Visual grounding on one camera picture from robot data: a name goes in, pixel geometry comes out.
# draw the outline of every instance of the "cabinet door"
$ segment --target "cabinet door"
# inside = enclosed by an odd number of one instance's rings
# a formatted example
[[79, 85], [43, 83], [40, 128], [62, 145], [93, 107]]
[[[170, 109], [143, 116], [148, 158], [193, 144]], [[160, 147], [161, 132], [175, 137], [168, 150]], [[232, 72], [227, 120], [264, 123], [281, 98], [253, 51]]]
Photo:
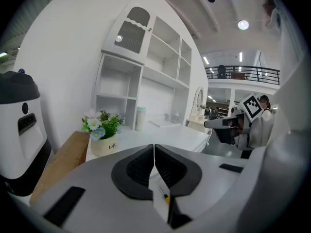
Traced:
[[145, 64], [155, 20], [149, 9], [129, 2], [113, 24], [102, 51]]

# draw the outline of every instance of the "metal railing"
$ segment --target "metal railing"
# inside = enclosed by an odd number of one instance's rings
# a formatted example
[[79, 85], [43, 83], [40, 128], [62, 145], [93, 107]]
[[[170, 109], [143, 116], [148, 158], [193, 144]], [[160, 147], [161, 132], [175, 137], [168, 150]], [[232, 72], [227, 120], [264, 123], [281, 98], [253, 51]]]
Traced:
[[251, 66], [218, 66], [205, 68], [209, 79], [250, 80], [280, 85], [279, 70]]

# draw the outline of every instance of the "flower pot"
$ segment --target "flower pot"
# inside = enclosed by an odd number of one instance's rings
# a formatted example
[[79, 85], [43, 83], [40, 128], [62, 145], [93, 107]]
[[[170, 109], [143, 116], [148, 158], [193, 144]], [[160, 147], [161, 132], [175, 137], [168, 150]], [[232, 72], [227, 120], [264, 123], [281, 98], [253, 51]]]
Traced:
[[113, 135], [104, 140], [91, 140], [91, 150], [98, 156], [105, 156], [114, 153], [118, 149], [117, 136]]

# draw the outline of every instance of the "white flower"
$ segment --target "white flower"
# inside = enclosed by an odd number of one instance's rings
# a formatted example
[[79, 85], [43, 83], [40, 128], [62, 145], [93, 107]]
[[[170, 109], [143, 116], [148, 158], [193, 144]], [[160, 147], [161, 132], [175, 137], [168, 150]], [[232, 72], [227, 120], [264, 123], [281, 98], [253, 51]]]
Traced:
[[87, 125], [91, 130], [96, 130], [98, 126], [100, 125], [100, 121], [98, 119], [88, 119], [87, 120]]
[[84, 114], [90, 119], [95, 119], [95, 118], [98, 118], [102, 113], [95, 112], [95, 110], [91, 108], [89, 112], [85, 112]]

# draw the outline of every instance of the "screwdriver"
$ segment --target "screwdriver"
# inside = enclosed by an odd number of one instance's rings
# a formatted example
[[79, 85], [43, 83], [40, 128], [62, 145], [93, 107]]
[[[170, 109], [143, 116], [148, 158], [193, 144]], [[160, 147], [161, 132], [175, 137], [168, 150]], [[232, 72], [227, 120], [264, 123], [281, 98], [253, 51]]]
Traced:
[[159, 190], [160, 190], [160, 192], [162, 193], [162, 195], [163, 195], [165, 201], [167, 202], [167, 204], [170, 204], [170, 197], [167, 196], [167, 194], [165, 194], [165, 193], [163, 192], [163, 190], [162, 190], [161, 187], [159, 187]]

